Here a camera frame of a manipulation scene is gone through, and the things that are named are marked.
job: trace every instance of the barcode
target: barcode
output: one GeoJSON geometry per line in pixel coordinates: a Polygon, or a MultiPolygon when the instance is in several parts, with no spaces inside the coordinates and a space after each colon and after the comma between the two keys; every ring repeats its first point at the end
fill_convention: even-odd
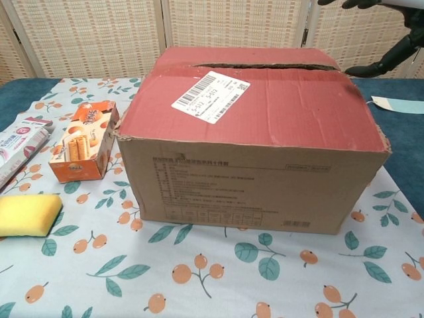
{"type": "Polygon", "coordinates": [[[245,91],[248,88],[248,86],[246,84],[239,84],[238,85],[238,88],[239,89],[242,89],[243,91],[245,91]]]}
{"type": "Polygon", "coordinates": [[[233,96],[232,99],[219,111],[219,113],[215,116],[215,118],[219,118],[225,111],[236,101],[237,98],[239,98],[239,94],[236,94],[233,96]]]}
{"type": "Polygon", "coordinates": [[[206,75],[202,78],[197,84],[195,84],[190,90],[182,95],[176,103],[179,103],[183,106],[188,105],[193,99],[195,99],[202,91],[206,89],[213,81],[217,78],[215,76],[206,75]]]}
{"type": "Polygon", "coordinates": [[[283,226],[285,227],[309,227],[311,222],[304,221],[284,221],[283,226]]]}

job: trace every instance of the tablecloth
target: tablecloth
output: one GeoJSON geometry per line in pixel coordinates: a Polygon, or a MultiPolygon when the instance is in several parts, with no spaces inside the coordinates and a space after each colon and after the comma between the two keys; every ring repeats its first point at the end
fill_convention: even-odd
{"type": "Polygon", "coordinates": [[[424,314],[423,220],[384,168],[338,235],[143,221],[116,143],[103,180],[59,184],[48,160],[76,107],[122,114],[140,82],[63,79],[17,117],[56,129],[3,195],[64,207],[46,238],[0,238],[0,318],[424,314]]]}

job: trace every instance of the snack box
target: snack box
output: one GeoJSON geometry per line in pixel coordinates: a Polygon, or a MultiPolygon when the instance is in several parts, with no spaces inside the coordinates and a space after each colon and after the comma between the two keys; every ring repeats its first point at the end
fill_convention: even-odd
{"type": "Polygon", "coordinates": [[[59,182],[98,180],[105,175],[118,119],[114,101],[78,107],[49,162],[59,182]]]}

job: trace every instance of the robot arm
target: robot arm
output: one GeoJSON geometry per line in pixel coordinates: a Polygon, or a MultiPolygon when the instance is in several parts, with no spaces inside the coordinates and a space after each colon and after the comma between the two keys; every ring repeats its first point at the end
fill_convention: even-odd
{"type": "MultiPolygon", "coordinates": [[[[328,5],[334,1],[336,0],[318,0],[318,4],[328,5]]],[[[385,5],[401,11],[405,18],[405,26],[410,28],[411,32],[384,54],[379,62],[348,68],[345,71],[348,75],[373,78],[385,74],[424,46],[424,0],[346,0],[342,8],[350,9],[358,6],[359,9],[367,9],[374,5],[385,5]]]]}

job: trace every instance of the green leaf print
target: green leaf print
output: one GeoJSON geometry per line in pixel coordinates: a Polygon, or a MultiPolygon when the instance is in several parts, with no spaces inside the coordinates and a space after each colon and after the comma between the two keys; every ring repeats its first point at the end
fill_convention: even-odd
{"type": "Polygon", "coordinates": [[[113,183],[119,187],[128,187],[130,185],[128,182],[125,181],[114,181],[113,183]]]}
{"type": "Polygon", "coordinates": [[[280,275],[280,264],[272,257],[265,257],[259,261],[260,275],[266,280],[276,280],[280,275]]]}
{"type": "Polygon", "coordinates": [[[64,191],[66,194],[73,194],[73,192],[77,191],[78,188],[80,187],[81,182],[80,181],[72,181],[72,182],[68,182],[65,185],[64,191]]]}
{"type": "Polygon", "coordinates": [[[149,243],[156,243],[160,242],[161,240],[165,239],[174,229],[175,226],[173,225],[165,225],[164,227],[161,227],[156,233],[150,237],[148,240],[149,243]]]}
{"type": "Polygon", "coordinates": [[[398,209],[399,211],[403,212],[403,213],[408,213],[408,209],[406,208],[406,206],[398,201],[398,200],[393,200],[393,202],[395,203],[395,208],[398,209]]]}
{"type": "Polygon", "coordinates": [[[52,227],[55,227],[56,225],[59,225],[59,223],[62,221],[62,219],[64,218],[64,214],[65,211],[61,211],[58,215],[58,217],[56,218],[55,222],[53,223],[52,227]]]}
{"type": "Polygon", "coordinates": [[[389,225],[389,218],[387,215],[383,215],[382,218],[380,219],[380,223],[382,225],[382,227],[387,227],[389,225]]]}
{"type": "Polygon", "coordinates": [[[47,95],[46,97],[43,97],[41,100],[42,101],[45,101],[46,99],[50,99],[50,98],[53,98],[54,96],[56,96],[58,93],[53,93],[53,94],[50,94],[50,95],[47,95]]]}
{"type": "Polygon", "coordinates": [[[107,200],[107,203],[106,203],[106,206],[107,207],[111,207],[111,205],[113,204],[113,198],[112,197],[110,197],[108,200],[107,200]]]}
{"type": "Polygon", "coordinates": [[[379,267],[379,265],[373,262],[364,262],[364,265],[365,265],[366,271],[375,280],[378,280],[379,282],[386,283],[386,284],[389,284],[392,282],[390,277],[386,274],[386,272],[381,267],[379,267]]]}
{"type": "Polygon", "coordinates": [[[51,238],[46,238],[44,240],[44,244],[41,247],[41,253],[43,253],[46,256],[54,256],[57,248],[58,248],[58,245],[56,244],[55,240],[51,238]]]}
{"type": "Polygon", "coordinates": [[[262,233],[258,237],[259,243],[265,246],[271,245],[272,243],[272,235],[268,233],[262,233]]]}
{"type": "Polygon", "coordinates": [[[78,98],[74,98],[73,100],[71,100],[71,104],[79,104],[83,101],[84,99],[82,99],[81,97],[78,98]]]}
{"type": "Polygon", "coordinates": [[[391,197],[395,193],[396,192],[394,192],[394,191],[383,191],[383,192],[378,192],[378,193],[374,194],[374,197],[384,199],[384,198],[387,198],[387,197],[391,197]]]}
{"type": "Polygon", "coordinates": [[[174,241],[174,245],[177,245],[179,243],[181,243],[187,236],[187,234],[191,231],[191,229],[193,228],[192,224],[186,225],[185,227],[183,227],[179,232],[178,235],[174,241]]]}
{"type": "Polygon", "coordinates": [[[15,304],[16,303],[5,303],[0,306],[0,318],[9,318],[13,306],[15,306],[15,304]]]}
{"type": "Polygon", "coordinates": [[[66,225],[65,227],[61,227],[60,229],[54,231],[52,235],[56,235],[57,237],[63,237],[65,235],[71,234],[78,228],[79,227],[77,227],[76,225],[66,225]]]}
{"type": "Polygon", "coordinates": [[[95,209],[100,209],[103,206],[103,204],[106,203],[106,201],[107,201],[107,198],[100,200],[99,202],[97,202],[97,205],[94,208],[95,209]]]}
{"type": "Polygon", "coordinates": [[[386,253],[387,248],[384,246],[370,246],[368,248],[365,248],[364,256],[368,258],[381,258],[384,256],[384,253],[386,253]]]}
{"type": "Polygon", "coordinates": [[[372,208],[376,211],[383,211],[387,209],[388,207],[389,207],[388,205],[375,205],[372,208]]]}
{"type": "Polygon", "coordinates": [[[389,217],[389,220],[394,224],[394,225],[396,225],[396,226],[398,226],[399,225],[399,219],[396,217],[396,216],[394,216],[393,214],[391,214],[391,213],[387,213],[387,216],[389,217]]]}
{"type": "Polygon", "coordinates": [[[359,240],[356,238],[352,231],[349,231],[344,236],[344,242],[349,250],[354,250],[359,246],[359,240]]]}
{"type": "Polygon", "coordinates": [[[62,318],[72,318],[72,309],[68,305],[62,310],[62,318]]]}
{"type": "Polygon", "coordinates": [[[122,272],[120,272],[117,276],[123,280],[131,280],[133,278],[139,277],[143,275],[150,269],[150,266],[137,264],[132,265],[128,268],[125,268],[122,272]]]}
{"type": "Polygon", "coordinates": [[[234,252],[239,260],[246,263],[254,262],[258,258],[258,248],[250,243],[237,243],[234,252]]]}
{"type": "Polygon", "coordinates": [[[117,283],[110,278],[106,278],[106,289],[112,296],[122,297],[122,290],[117,283]]]}
{"type": "Polygon", "coordinates": [[[127,192],[125,189],[122,189],[121,192],[119,192],[119,197],[123,200],[127,197],[127,192]]]}
{"type": "Polygon", "coordinates": [[[127,257],[127,255],[120,255],[120,256],[116,256],[116,257],[112,258],[105,265],[103,265],[97,271],[97,273],[95,273],[94,275],[97,276],[97,275],[106,273],[107,271],[111,270],[112,268],[117,267],[124,260],[124,258],[126,258],[126,257],[127,257]]]}
{"type": "Polygon", "coordinates": [[[86,311],[84,311],[84,313],[82,314],[81,318],[90,318],[92,311],[93,311],[93,308],[90,307],[89,309],[87,309],[86,311]]]}

